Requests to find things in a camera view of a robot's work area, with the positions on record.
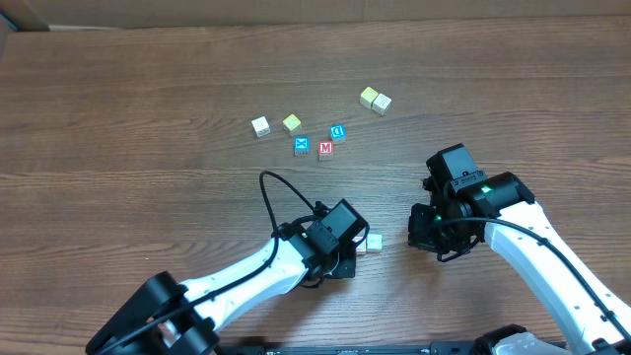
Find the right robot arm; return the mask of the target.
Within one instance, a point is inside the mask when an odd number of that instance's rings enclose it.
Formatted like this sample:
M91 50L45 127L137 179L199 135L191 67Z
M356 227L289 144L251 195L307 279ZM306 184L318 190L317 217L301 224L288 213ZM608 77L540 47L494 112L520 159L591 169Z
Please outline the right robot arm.
M560 348L511 324L478 337L472 353L629 353L629 306L568 247L516 175L489 177L461 144L439 151L426 166L430 201L411 208L409 245L449 262L487 244L518 272L567 342Z

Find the green letter V block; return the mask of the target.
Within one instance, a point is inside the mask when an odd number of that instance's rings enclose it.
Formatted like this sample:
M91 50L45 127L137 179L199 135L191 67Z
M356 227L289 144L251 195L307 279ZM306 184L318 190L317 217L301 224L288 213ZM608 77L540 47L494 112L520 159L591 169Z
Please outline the green letter V block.
M367 252L381 252L384 248L384 239L381 234L369 234L366 238Z

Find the red letter Y block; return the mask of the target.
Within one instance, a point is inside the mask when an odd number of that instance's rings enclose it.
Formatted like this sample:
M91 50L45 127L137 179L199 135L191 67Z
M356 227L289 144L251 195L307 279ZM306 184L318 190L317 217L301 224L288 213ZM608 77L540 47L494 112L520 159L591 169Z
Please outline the red letter Y block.
M355 237L353 242L356 244L356 253L358 255L363 255L367 252L367 242L361 236Z

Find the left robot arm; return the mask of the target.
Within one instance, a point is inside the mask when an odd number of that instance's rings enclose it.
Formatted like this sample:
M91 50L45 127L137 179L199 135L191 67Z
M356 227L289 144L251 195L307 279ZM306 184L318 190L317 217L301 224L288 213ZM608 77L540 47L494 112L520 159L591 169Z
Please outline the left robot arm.
M143 283L86 345L88 354L210 354L228 324L303 283L354 276L356 248L370 231L348 203L321 203L280 225L259 251L215 273Z

